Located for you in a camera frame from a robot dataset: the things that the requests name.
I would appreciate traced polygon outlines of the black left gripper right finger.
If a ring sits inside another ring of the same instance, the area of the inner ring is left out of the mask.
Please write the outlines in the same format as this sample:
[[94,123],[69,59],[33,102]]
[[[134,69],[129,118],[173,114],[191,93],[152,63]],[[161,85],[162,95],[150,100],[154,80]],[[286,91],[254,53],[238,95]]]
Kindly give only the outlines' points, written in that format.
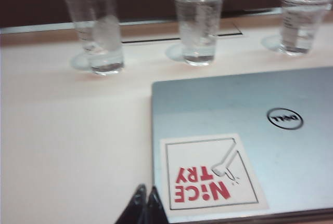
[[165,214],[162,201],[159,197],[158,190],[152,187],[147,203],[147,223],[150,224],[168,224],[168,218]]

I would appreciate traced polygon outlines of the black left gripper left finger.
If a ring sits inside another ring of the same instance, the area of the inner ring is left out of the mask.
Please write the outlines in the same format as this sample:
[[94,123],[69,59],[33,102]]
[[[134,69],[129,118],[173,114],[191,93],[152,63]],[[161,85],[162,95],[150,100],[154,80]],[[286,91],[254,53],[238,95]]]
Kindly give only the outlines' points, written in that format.
[[146,196],[146,186],[139,184],[116,224],[146,223]]

